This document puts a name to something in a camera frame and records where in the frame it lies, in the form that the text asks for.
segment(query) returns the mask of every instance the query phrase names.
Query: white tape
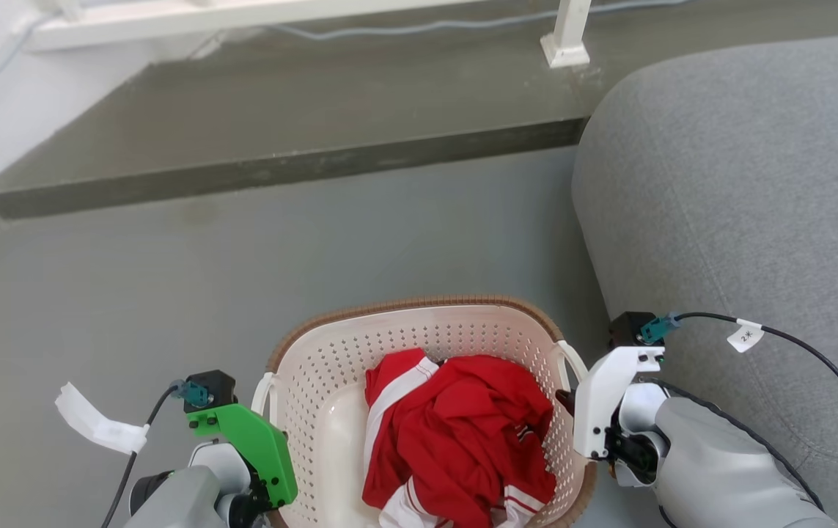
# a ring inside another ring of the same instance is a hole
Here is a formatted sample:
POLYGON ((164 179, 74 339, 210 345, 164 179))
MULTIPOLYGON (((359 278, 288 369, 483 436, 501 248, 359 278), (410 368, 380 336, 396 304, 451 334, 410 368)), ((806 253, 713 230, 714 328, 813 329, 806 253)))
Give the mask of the white tape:
POLYGON ((748 348, 754 347, 764 337, 764 331, 761 330, 761 325, 757 322, 749 320, 738 320, 741 328, 734 334, 728 337, 728 343, 731 343, 738 352, 747 352, 748 348))
POLYGON ((60 388, 54 405, 70 427, 102 447, 130 455, 141 451, 147 440, 148 425, 138 427, 104 417, 73 384, 60 388))

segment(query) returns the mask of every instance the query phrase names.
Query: basket handle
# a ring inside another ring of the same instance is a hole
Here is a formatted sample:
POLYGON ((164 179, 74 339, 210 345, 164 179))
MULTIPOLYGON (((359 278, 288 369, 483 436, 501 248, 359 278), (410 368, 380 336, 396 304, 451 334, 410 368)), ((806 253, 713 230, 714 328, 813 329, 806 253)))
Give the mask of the basket handle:
POLYGON ((556 360, 559 361, 559 377, 562 378, 562 388, 563 390, 570 391, 572 390, 572 385, 569 384, 568 375, 565 375, 565 364, 568 363, 572 367, 572 371, 576 374, 576 380, 579 383, 587 378, 589 369, 585 367, 585 362, 582 361, 582 358, 576 350, 572 348, 572 345, 565 342, 565 339, 559 339, 559 341, 556 341, 556 345, 559 347, 560 352, 562 352, 556 357, 556 360))
POLYGON ((267 372, 259 384, 255 387, 255 394, 252 395, 251 409, 255 414, 264 415, 265 399, 268 397, 268 423, 272 427, 279 428, 279 392, 284 385, 274 372, 267 372))

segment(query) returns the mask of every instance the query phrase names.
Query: railing post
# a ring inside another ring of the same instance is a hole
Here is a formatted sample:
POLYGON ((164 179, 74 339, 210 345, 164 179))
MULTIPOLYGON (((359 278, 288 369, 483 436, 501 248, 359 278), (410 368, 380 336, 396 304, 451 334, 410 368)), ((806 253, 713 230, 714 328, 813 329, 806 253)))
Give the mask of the railing post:
POLYGON ((556 15, 556 29, 543 37, 543 51, 549 67, 576 66, 589 62, 582 43, 592 0, 562 0, 556 15))

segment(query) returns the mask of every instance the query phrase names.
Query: brown basket rim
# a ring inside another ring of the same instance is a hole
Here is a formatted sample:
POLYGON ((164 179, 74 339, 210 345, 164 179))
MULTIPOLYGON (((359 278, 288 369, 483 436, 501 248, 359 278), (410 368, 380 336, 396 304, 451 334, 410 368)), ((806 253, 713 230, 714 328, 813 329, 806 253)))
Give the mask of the brown basket rim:
MULTIPOLYGON (((298 341, 298 338, 301 338, 302 335, 307 334, 308 331, 311 331, 319 326, 330 324, 339 320, 348 320, 348 318, 359 318, 363 317, 363 315, 408 310, 410 308, 459 307, 460 305, 469 304, 491 304, 496 305, 496 307, 508 307, 522 311, 523 313, 529 315, 529 317, 532 317, 533 320, 536 320, 536 322, 538 322, 540 326, 542 326, 547 333, 549 333, 553 341, 562 341, 562 339, 564 339, 562 331, 560 331, 559 327, 557 327, 556 324, 550 320, 549 316, 546 315, 545 312, 536 308, 535 305, 527 303, 527 301, 522 301, 519 298, 513 298, 505 295, 443 295, 403 298, 399 301, 388 301, 388 303, 374 303, 365 305, 365 307, 335 310, 304 321, 304 323, 295 327, 294 330, 289 331, 289 333, 285 335, 285 338, 282 339, 277 347, 275 347, 275 351, 272 352, 272 357, 268 360, 266 368, 268 372, 278 372, 279 364, 282 363, 282 358, 284 358, 285 352, 288 352, 288 348, 291 348, 291 345, 294 345, 295 341, 298 341)), ((583 513, 585 513, 587 505, 589 505, 589 502, 592 501, 592 495, 594 494, 595 484, 597 481, 597 473, 597 465, 595 463, 589 462, 585 465, 585 477, 582 480, 582 487, 578 491, 576 501, 573 502, 572 507, 562 514, 562 517, 556 519, 552 524, 546 525, 546 528, 568 528, 570 525, 574 524, 574 522, 576 522, 583 513)), ((282 515, 278 512, 278 510, 269 512, 267 515, 269 521, 272 523, 272 526, 275 528, 289 528, 288 525, 285 524, 284 519, 282 519, 282 515)))

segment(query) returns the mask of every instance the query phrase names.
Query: white railing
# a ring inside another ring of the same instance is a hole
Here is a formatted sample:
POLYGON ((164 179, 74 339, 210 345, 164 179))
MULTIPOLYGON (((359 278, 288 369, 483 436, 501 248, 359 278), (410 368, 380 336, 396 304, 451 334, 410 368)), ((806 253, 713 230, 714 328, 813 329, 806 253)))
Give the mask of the white railing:
MULTIPOLYGON (((34 27, 27 49, 63 50, 175 34, 462 4, 468 0, 147 0, 86 7, 80 0, 54 2, 62 16, 34 27)), ((591 4, 592 0, 560 3, 556 29, 542 40, 550 66, 589 62, 582 33, 591 4)))

